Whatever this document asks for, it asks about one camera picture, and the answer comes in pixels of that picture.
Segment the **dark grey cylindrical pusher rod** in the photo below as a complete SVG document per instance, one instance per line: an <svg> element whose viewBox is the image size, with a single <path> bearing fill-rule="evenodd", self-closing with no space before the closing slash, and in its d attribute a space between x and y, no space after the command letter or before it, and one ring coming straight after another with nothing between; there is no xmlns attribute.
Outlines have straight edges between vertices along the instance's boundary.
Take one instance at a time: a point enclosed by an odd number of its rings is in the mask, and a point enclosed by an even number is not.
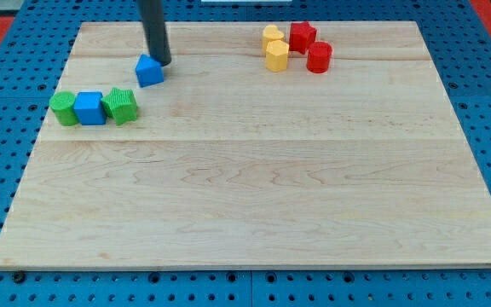
<svg viewBox="0 0 491 307"><path fill-rule="evenodd" d="M137 7L150 56L162 67L171 63L164 5L161 0L137 0Z"/></svg>

